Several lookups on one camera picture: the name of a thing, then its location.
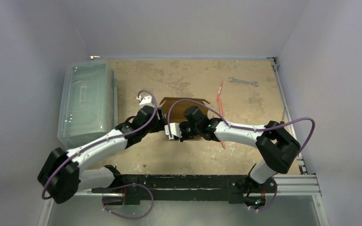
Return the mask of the brown cardboard box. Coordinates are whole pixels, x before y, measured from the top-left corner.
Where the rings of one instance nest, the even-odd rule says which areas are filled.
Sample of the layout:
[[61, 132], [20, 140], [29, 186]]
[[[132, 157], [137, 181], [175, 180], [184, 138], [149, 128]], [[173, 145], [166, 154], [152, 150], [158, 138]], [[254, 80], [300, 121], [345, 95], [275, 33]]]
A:
[[219, 118], [208, 118], [210, 102], [205, 99], [187, 97], [164, 97], [160, 106], [165, 113], [167, 125], [170, 123], [189, 122], [196, 131], [196, 139], [219, 142], [214, 134]]

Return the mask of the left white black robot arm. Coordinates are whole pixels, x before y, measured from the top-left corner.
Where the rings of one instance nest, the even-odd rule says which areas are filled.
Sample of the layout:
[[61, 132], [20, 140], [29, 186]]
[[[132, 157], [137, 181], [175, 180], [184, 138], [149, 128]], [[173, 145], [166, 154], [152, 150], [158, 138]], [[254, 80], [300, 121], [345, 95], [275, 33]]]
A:
[[54, 199], [58, 204], [68, 201], [78, 191], [106, 188], [115, 193], [120, 190], [120, 173], [113, 166], [98, 170], [88, 168], [96, 162], [141, 142], [149, 133], [165, 129], [162, 108], [144, 106], [135, 116], [118, 124], [104, 136], [77, 148], [52, 150], [37, 180], [43, 186], [42, 198]]

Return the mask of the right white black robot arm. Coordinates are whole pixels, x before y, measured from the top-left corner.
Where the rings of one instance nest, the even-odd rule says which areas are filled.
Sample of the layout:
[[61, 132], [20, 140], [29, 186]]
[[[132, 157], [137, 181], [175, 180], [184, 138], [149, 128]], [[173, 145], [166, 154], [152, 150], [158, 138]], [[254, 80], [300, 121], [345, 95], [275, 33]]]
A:
[[251, 126], [231, 124], [222, 118], [208, 118], [197, 106], [184, 112], [185, 121], [172, 122], [168, 136], [184, 141], [201, 137], [207, 141], [234, 142], [256, 148], [263, 160], [255, 164], [244, 182], [240, 184], [248, 193], [266, 190], [274, 175], [289, 171], [301, 145], [280, 123], [269, 121], [266, 125]]

